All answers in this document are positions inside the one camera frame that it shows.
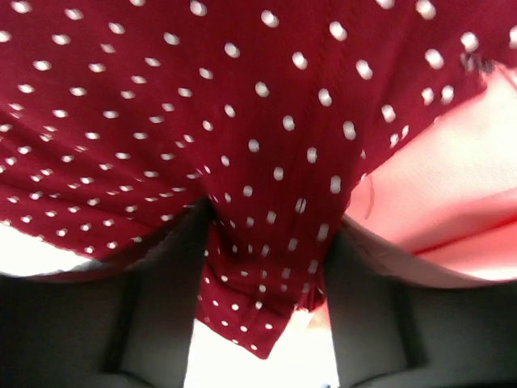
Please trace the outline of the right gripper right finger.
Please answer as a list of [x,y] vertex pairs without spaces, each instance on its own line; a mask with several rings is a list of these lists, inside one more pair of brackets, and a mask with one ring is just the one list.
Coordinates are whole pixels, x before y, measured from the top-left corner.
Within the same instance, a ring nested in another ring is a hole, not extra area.
[[350,218],[324,277],[340,386],[515,386],[514,281],[430,264]]

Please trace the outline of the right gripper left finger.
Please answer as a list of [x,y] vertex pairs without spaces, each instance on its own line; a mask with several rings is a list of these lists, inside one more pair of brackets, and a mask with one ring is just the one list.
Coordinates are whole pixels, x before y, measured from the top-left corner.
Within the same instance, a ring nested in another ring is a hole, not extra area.
[[105,280],[2,276],[2,386],[183,386],[209,223],[199,200]]

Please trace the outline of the red polka dot cloth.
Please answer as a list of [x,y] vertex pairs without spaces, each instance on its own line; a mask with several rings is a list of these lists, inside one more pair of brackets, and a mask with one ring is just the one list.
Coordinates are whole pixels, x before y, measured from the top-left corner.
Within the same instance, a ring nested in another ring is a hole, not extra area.
[[265,359],[360,180],[498,66],[513,1],[4,1],[1,270],[121,272],[207,198],[196,317]]

